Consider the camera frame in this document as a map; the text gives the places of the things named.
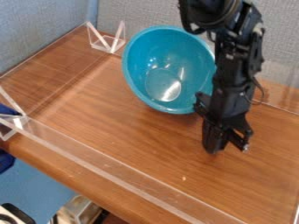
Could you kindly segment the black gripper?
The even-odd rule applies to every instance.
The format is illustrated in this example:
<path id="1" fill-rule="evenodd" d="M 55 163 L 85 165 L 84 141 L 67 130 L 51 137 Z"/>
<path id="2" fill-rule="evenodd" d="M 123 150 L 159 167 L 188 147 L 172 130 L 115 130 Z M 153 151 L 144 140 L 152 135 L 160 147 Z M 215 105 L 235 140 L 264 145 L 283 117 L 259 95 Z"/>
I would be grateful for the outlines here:
<path id="1" fill-rule="evenodd" d="M 245 116 L 253 90 L 251 81 L 232 85 L 213 79 L 212 94 L 195 94 L 193 110 L 203 117 L 201 143 L 209 154 L 223 151 L 227 143 L 232 143 L 240 151 L 248 149 L 253 130 Z"/>

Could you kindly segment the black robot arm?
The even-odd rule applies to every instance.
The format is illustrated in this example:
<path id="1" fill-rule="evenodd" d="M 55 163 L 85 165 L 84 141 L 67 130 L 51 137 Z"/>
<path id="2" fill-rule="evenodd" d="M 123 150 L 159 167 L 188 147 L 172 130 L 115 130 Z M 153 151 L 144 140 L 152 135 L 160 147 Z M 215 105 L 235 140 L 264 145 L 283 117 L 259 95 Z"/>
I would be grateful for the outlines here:
<path id="1" fill-rule="evenodd" d="M 261 88 L 256 79 L 264 62 L 261 13 L 251 0 L 179 0 L 179 10 L 183 29 L 204 33 L 215 44 L 212 93 L 196 93 L 193 104 L 203 118 L 203 147 L 209 154 L 228 144 L 245 151 L 253 135 L 247 112 Z"/>

